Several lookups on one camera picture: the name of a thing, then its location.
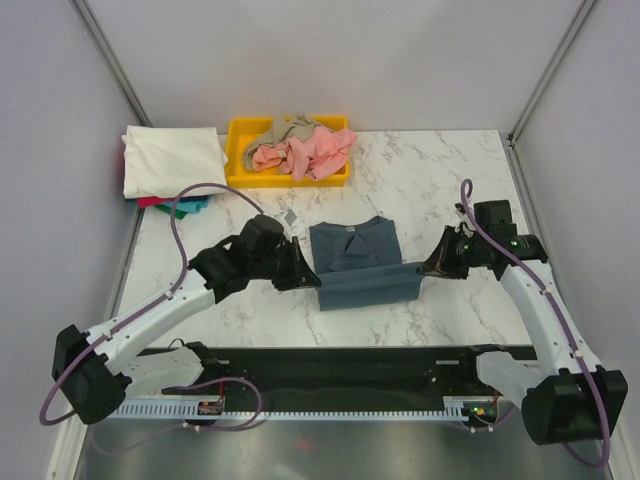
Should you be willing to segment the blue-grey t-shirt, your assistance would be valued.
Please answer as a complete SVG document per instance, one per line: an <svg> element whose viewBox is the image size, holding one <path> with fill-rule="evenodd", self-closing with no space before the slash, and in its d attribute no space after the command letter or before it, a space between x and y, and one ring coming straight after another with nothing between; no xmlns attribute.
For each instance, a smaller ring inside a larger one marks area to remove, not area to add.
<svg viewBox="0 0 640 480"><path fill-rule="evenodd" d="M364 308L419 298L419 263L403 261L395 222L375 216L357 225L322 222L310 228L319 308Z"/></svg>

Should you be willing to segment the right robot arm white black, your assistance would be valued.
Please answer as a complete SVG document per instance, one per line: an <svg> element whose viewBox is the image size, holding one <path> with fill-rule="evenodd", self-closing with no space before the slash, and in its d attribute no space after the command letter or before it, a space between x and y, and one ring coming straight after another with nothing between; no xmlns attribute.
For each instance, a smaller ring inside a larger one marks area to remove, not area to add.
<svg viewBox="0 0 640 480"><path fill-rule="evenodd" d="M445 227L419 267L424 276L464 280L473 268L491 271L524 322L537 366L493 348L458 368L467 392L487 387L521 411L538 445L599 440L608 444L628 393L619 370L608 370L578 332L556 291L548 255L533 234L520 234L506 200L456 205L458 226Z"/></svg>

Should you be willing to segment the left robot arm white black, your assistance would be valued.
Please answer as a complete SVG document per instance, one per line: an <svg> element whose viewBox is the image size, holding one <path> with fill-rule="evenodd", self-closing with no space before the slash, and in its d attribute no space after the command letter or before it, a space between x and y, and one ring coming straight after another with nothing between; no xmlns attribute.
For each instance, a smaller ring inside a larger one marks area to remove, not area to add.
<svg viewBox="0 0 640 480"><path fill-rule="evenodd" d="M243 291L253 280L268 280L278 291L321 284L297 237L288 236L279 220L258 214L239 234L183 259L175 282L147 303L87 331L75 325L60 331L53 390L63 393L70 413L85 425L101 422L137 394L187 385L198 393L211 392L220 371L191 347L180 348L175 357L155 354L148 367L133 361L182 321Z"/></svg>

